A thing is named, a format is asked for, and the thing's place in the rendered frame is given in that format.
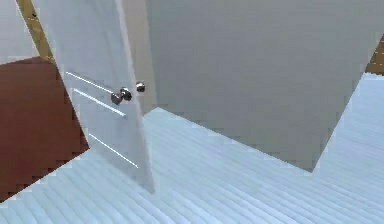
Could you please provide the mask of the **white room door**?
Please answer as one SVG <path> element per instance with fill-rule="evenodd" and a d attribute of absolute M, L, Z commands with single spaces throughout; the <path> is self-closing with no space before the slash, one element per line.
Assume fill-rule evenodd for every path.
<path fill-rule="evenodd" d="M 90 148 L 155 191 L 122 0 L 32 0 Z M 111 94 L 127 87 L 130 101 Z"/>

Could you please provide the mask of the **tan wooden door frame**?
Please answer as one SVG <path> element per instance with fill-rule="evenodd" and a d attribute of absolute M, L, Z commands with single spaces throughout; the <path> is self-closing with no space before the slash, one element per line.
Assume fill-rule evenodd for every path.
<path fill-rule="evenodd" d="M 55 59 L 32 0 L 16 0 L 39 56 L 54 63 Z"/>

